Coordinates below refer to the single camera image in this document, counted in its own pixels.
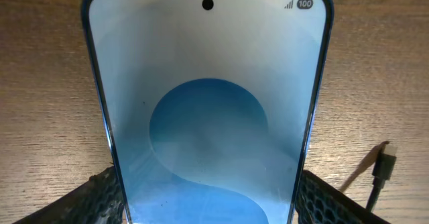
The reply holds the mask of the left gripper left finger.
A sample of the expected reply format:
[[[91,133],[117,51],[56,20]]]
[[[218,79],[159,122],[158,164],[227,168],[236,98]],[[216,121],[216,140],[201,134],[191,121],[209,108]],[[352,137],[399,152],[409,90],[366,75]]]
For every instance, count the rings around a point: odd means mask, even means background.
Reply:
[[[114,167],[14,224],[122,224],[124,200]]]

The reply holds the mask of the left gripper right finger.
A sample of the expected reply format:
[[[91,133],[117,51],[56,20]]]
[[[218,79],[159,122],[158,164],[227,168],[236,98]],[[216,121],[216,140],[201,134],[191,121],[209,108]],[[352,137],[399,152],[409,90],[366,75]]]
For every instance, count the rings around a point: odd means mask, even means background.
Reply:
[[[308,170],[300,178],[295,210],[298,224],[389,224]]]

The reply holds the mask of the blue Samsung Galaxy smartphone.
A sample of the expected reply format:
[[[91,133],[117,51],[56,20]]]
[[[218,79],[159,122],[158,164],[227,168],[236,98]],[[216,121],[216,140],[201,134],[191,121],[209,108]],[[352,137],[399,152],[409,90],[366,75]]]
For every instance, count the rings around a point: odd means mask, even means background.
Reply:
[[[332,0],[82,0],[129,223],[290,223]]]

